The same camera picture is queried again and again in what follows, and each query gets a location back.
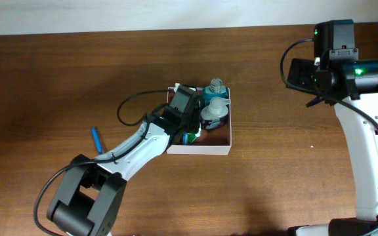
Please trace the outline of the clear pump soap bottle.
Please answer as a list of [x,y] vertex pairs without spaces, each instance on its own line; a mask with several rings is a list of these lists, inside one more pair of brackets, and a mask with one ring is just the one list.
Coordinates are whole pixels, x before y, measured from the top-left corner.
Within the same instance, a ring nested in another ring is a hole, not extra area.
[[231,99],[214,97],[200,114],[200,123],[203,130],[213,130],[226,124],[229,115]]

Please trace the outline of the blue razor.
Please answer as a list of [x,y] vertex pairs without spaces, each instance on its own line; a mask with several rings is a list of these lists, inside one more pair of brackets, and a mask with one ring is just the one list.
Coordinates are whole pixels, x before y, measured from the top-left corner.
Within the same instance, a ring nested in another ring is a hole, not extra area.
[[99,155],[103,154],[103,148],[100,141],[100,137],[96,127],[91,128],[91,134],[93,136],[94,144]]

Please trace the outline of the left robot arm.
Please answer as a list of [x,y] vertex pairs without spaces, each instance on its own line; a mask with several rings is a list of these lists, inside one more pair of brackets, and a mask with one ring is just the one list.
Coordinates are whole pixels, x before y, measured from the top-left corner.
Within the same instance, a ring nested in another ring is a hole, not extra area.
[[114,149],[90,159],[78,155],[55,175],[62,180],[47,219],[68,235],[110,235],[127,182],[153,158],[176,144],[185,132],[200,129],[198,108],[160,105],[139,129]]

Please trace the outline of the teal mouthwash bottle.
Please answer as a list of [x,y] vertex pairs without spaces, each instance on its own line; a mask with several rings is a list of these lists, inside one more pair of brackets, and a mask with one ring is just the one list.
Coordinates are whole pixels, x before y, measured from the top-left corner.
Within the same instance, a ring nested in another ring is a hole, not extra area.
[[214,97],[229,98],[228,88],[219,78],[211,80],[211,84],[202,90],[204,106],[208,106]]

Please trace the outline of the blue white toothbrush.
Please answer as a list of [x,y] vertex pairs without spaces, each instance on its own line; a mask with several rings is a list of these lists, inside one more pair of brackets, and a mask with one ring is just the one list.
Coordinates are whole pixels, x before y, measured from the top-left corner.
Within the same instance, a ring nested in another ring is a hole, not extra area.
[[187,132],[185,132],[185,133],[183,134],[183,136],[182,136],[182,144],[183,144],[184,146],[188,145],[188,133],[187,133]]

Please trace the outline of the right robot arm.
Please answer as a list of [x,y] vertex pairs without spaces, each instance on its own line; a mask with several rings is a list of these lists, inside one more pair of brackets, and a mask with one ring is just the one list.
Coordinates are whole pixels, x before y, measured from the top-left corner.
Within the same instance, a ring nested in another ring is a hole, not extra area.
[[378,60],[330,63],[294,58],[286,86],[334,107],[345,134],[356,192],[356,215],[295,226],[290,235],[378,235]]

